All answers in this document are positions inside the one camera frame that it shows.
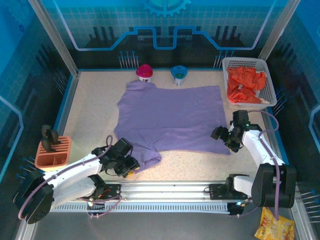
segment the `orange cloth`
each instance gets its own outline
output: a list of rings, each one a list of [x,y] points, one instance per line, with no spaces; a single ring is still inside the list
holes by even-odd
[[[267,76],[265,72],[257,73],[254,67],[240,66],[228,68],[227,97],[232,103],[260,104],[255,91],[261,91],[266,86]]]

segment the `gear logo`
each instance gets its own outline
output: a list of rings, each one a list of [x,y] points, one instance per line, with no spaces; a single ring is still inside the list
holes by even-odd
[[[167,16],[173,17],[174,14],[180,14],[181,10],[186,9],[186,5],[191,4],[191,0],[144,0],[145,10],[149,10],[150,14],[157,17]]]
[[[23,24],[27,21],[31,14],[28,0],[0,0],[0,6],[7,6],[12,16]]]

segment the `vent grille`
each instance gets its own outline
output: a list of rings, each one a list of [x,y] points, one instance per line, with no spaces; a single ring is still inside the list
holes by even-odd
[[[109,210],[114,203],[105,202],[104,209],[100,205],[95,205],[94,208],[99,210],[87,210],[86,202],[68,202],[57,206],[52,212],[95,212],[103,213]],[[229,214],[226,202],[182,202],[182,203],[158,203],[158,202],[121,202],[112,212],[116,213],[219,213]]]

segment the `beige tabletop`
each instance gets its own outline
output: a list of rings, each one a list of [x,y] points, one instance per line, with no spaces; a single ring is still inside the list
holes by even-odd
[[[114,129],[118,123],[117,103],[126,90],[126,83],[137,80],[135,71],[82,72],[68,116],[65,136],[70,136],[85,155],[103,146],[108,135],[117,141]],[[190,70],[182,86],[175,86],[169,70],[154,71],[152,82],[158,88],[179,89],[202,86],[220,86],[227,123],[234,109],[228,107],[222,71]],[[265,125],[260,113],[250,113],[249,120]],[[229,174],[255,176],[256,163],[246,147],[230,156],[191,151],[162,151],[157,165],[125,178],[128,181],[216,181],[225,180]],[[100,173],[105,180],[123,180],[122,177]]]

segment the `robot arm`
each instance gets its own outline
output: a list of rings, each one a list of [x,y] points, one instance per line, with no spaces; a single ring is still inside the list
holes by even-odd
[[[22,209],[21,218],[33,224],[52,208],[77,198],[103,200],[118,196],[120,186],[107,185],[98,173],[114,169],[118,176],[126,178],[140,167],[138,161],[129,154],[132,149],[131,143],[121,138],[115,145],[108,147],[106,152],[105,147],[98,147],[83,159],[64,168],[43,174],[37,170],[31,172],[13,197],[15,205],[20,211]]]
[[[231,174],[232,190],[246,194],[258,207],[274,207],[276,162],[279,166],[281,182],[279,207],[291,208],[295,198],[296,170],[291,165],[286,165],[274,153],[261,134],[262,129],[259,125],[250,123],[247,111],[235,111],[230,124],[229,129],[217,127],[211,137],[215,140],[222,139],[224,144],[235,153],[243,146],[247,147],[258,166],[255,178],[243,174]]]

